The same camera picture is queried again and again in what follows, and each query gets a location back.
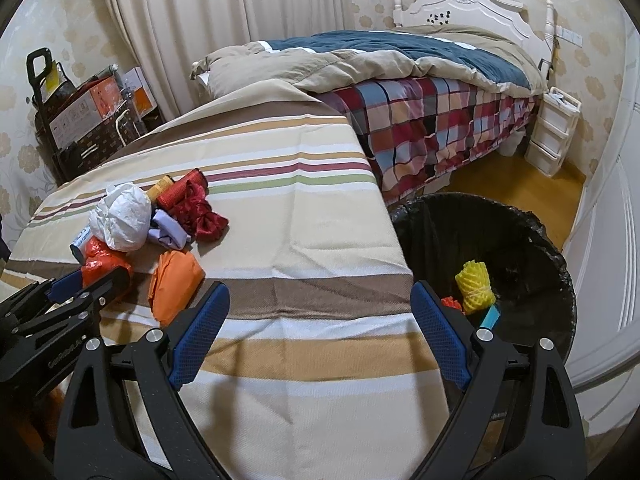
crumpled white bag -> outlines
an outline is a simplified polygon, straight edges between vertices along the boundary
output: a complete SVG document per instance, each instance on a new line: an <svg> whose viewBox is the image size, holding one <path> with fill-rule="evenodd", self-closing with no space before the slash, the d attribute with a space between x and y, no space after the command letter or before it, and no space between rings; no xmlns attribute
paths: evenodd
<svg viewBox="0 0 640 480"><path fill-rule="evenodd" d="M107 196L89 213L92 234L125 253L145 244L150 224L151 200L131 182L109 186Z"/></svg>

beige curtain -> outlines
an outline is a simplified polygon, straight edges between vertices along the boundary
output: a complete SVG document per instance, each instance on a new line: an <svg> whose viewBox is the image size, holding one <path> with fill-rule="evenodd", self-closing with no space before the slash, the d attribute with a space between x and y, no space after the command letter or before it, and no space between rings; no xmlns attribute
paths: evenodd
<svg viewBox="0 0 640 480"><path fill-rule="evenodd" d="M231 44L353 28L351 0L106 0L165 118L198 103L191 64Z"/></svg>

cardboard box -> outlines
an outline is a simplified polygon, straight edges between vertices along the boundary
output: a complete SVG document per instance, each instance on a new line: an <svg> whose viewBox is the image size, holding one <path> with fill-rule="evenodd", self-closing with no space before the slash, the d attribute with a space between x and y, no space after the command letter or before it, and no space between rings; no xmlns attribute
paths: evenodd
<svg viewBox="0 0 640 480"><path fill-rule="evenodd" d="M122 106L116 80L108 77L93 86L51 121L51 133L59 149L82 139Z"/></svg>
<svg viewBox="0 0 640 480"><path fill-rule="evenodd" d="M139 66L132 68L122 77L122 84L132 92L133 102L140 117L144 117L158 106Z"/></svg>

yellow fruit net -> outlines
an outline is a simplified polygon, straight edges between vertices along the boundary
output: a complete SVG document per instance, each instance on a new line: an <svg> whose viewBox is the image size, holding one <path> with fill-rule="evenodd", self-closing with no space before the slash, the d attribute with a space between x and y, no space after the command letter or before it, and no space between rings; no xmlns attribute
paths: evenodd
<svg viewBox="0 0 640 480"><path fill-rule="evenodd" d="M489 308L495 303L489 273L484 262L471 260L456 274L456 283L462 292L462 307L466 314Z"/></svg>

wall outlet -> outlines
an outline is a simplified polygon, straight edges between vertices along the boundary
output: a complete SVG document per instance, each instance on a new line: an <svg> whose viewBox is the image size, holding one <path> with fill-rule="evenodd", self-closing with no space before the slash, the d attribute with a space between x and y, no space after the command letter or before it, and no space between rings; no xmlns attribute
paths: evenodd
<svg viewBox="0 0 640 480"><path fill-rule="evenodd" d="M560 25L556 26L556 36L574 45L582 46L582 36L568 28L561 27Z"/></svg>

